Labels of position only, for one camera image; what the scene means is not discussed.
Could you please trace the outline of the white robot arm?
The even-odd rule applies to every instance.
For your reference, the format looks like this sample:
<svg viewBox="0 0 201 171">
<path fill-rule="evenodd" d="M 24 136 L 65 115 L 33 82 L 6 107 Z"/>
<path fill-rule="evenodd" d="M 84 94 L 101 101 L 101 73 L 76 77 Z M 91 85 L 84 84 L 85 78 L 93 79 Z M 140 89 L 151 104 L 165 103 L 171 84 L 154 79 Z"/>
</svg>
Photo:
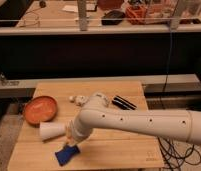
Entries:
<svg viewBox="0 0 201 171">
<path fill-rule="evenodd" d="M 192 110 L 121 110 L 108 107 L 102 93 L 88 97 L 70 122 L 71 136 L 80 143 L 94 128 L 169 138 L 201 146 L 201 111 Z"/>
</svg>

